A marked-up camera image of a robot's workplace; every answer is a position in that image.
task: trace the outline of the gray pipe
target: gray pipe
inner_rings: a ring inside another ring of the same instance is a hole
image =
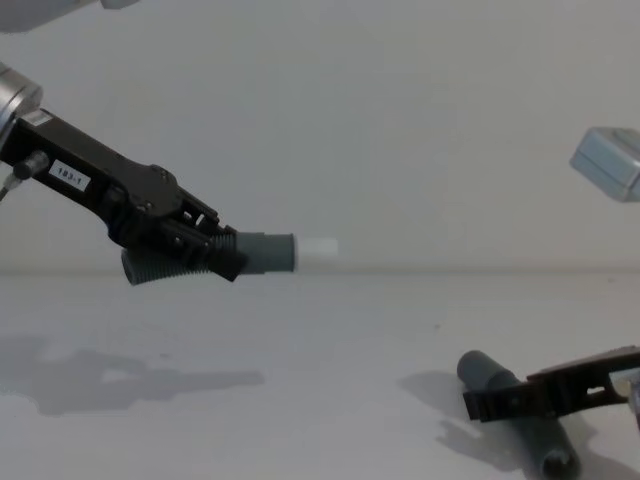
[[[511,371],[478,351],[468,352],[460,359],[458,378],[469,390],[493,390],[521,383]],[[569,480],[580,476],[578,454],[557,419],[531,417],[509,423],[543,478]]]
[[[296,270],[296,241],[293,235],[238,233],[236,248],[249,257],[243,275]],[[148,251],[123,250],[122,266],[131,285],[194,274],[211,274],[206,269],[189,270],[177,261]]]

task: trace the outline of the white surface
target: white surface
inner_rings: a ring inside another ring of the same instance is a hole
[[[588,127],[640,127],[638,18],[636,0],[145,0],[2,37],[0,58],[224,221],[336,236],[351,266],[638,267],[640,209],[568,164]],[[5,207],[0,267],[118,268],[53,193]]]
[[[639,291],[606,276],[2,278],[3,476],[533,480],[502,427],[464,420],[459,356],[524,376],[637,343]],[[627,407],[568,423],[585,479],[640,478]]]

